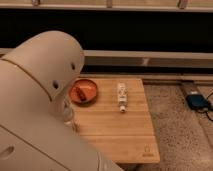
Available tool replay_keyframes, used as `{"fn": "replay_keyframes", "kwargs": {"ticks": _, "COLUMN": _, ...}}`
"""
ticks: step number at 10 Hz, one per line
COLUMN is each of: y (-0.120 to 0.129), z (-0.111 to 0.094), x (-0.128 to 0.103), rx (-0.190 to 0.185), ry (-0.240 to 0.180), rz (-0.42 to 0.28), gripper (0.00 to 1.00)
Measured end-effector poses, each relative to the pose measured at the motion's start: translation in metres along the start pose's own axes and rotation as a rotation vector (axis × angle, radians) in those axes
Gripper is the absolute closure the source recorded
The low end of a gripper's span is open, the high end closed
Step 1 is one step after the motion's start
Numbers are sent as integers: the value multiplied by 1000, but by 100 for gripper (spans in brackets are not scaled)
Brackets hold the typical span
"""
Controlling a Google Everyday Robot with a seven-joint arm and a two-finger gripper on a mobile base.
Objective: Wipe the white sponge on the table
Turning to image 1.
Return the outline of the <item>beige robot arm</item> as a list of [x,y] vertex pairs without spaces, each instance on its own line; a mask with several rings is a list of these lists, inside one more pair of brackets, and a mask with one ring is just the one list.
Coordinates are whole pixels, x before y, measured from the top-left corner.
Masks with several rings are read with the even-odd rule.
[[0,58],[0,171],[123,171],[72,130],[78,41],[40,33]]

